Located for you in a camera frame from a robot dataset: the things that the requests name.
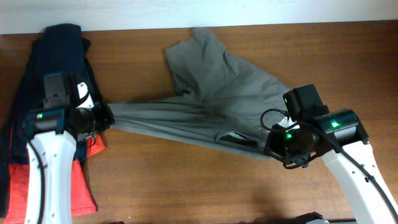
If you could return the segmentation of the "grey shorts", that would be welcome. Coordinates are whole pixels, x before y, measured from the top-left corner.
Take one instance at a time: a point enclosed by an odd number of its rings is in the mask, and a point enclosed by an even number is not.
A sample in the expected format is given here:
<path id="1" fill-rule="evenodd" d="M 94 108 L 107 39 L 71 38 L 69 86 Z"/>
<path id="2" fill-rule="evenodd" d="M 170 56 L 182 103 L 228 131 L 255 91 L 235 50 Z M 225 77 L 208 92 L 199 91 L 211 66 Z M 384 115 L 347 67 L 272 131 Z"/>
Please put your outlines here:
<path id="1" fill-rule="evenodd" d="M 114 127 L 123 131 L 264 158 L 268 131 L 285 124 L 278 78 L 228 52 L 206 28 L 166 50 L 176 95 L 145 103 L 113 103 Z"/>

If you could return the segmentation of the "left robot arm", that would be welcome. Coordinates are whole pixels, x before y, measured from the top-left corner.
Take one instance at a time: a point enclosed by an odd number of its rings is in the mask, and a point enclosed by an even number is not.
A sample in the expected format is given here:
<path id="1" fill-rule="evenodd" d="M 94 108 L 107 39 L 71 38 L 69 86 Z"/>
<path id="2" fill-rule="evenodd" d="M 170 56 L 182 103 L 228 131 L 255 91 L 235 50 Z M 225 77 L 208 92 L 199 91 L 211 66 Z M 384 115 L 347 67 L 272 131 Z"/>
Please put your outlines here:
<path id="1" fill-rule="evenodd" d="M 43 106 L 22 125 L 29 154 L 25 223 L 71 223 L 73 156 L 78 142 L 107 130 L 113 114 L 92 75 L 44 75 Z"/>

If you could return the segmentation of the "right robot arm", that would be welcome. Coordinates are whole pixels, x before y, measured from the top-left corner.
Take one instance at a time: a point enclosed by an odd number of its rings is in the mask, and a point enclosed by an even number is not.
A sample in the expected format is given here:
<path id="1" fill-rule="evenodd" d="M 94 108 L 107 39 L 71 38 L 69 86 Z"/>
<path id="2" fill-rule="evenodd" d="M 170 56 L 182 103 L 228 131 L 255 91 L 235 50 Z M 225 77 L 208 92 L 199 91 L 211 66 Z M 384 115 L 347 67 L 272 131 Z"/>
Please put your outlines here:
<path id="1" fill-rule="evenodd" d="M 376 164 L 369 136 L 349 109 L 331 112 L 314 85 L 283 95 L 292 120 L 270 127 L 264 152 L 286 169 L 321 158 L 344 192 L 356 223 L 397 223 L 397 204 Z"/>

